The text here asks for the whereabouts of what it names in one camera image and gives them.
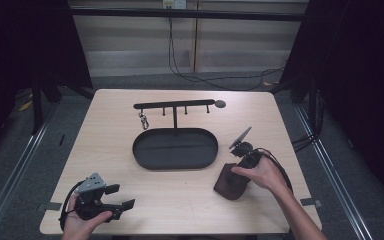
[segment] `wooden table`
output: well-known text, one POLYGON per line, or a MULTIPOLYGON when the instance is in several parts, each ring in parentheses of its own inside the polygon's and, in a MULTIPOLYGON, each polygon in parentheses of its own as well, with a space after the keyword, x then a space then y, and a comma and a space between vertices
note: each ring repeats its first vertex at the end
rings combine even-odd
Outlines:
MULTIPOLYGON (((144 110, 150 128, 172 128, 172 110, 144 110)), ((281 209, 267 190, 249 183, 244 195, 229 201, 213 190, 225 163, 237 163, 228 149, 233 140, 252 126, 244 141, 270 150, 286 169, 297 199, 309 198, 307 184, 296 159, 273 95, 261 92, 99 90, 85 117, 51 202, 62 203, 80 180, 98 172, 120 191, 104 195, 107 204, 136 199, 132 210, 120 220, 102 224, 95 234, 262 234, 288 232, 281 209), (214 99, 225 108, 188 107, 178 110, 178 127, 203 128, 218 140, 217 158, 199 170, 151 171, 137 164, 132 153, 142 133, 135 103, 214 99)), ((314 206, 304 207, 321 227, 314 206)), ((40 230, 61 234, 60 212, 47 211, 40 230)))

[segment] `human hand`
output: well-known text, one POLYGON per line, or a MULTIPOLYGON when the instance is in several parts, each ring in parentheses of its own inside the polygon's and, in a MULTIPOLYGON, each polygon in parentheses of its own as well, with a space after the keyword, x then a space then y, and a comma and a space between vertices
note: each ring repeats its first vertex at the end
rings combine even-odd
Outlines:
POLYGON ((73 211, 77 197, 79 197, 78 194, 71 195, 70 202, 68 203, 67 212, 70 213, 65 220, 64 233, 62 234, 63 240, 87 240, 97 226, 112 216, 111 211, 106 211, 87 221, 81 219, 79 215, 73 211))
POLYGON ((258 165, 252 169, 235 166, 232 172, 248 177, 258 186, 268 189, 272 193, 279 189, 288 188, 285 179, 277 166, 267 157, 262 156, 258 165))

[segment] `wall outlet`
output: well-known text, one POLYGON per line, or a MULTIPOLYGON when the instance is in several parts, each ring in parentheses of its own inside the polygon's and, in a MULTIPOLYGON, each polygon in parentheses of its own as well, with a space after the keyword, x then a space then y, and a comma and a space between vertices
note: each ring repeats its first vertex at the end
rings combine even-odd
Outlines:
POLYGON ((174 9, 174 1, 175 0, 163 0, 163 8, 164 9, 174 9))
POLYGON ((174 0, 175 9, 186 9, 186 0, 174 0))

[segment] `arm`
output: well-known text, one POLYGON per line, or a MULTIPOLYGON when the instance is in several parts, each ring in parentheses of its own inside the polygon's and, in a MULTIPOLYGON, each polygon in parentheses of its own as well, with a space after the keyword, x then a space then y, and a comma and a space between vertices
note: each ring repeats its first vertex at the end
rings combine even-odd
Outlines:
POLYGON ((81 219, 79 215, 73 211, 77 197, 78 195, 76 194, 73 194, 70 197, 67 210, 70 213, 67 215, 67 219, 65 220, 62 240, 87 240, 97 226, 104 223, 112 216, 112 212, 106 211, 88 221, 81 219))
POLYGON ((297 240, 326 239, 287 187, 279 169, 269 159, 262 157, 253 169, 233 167, 232 172, 248 177, 273 194, 297 240))

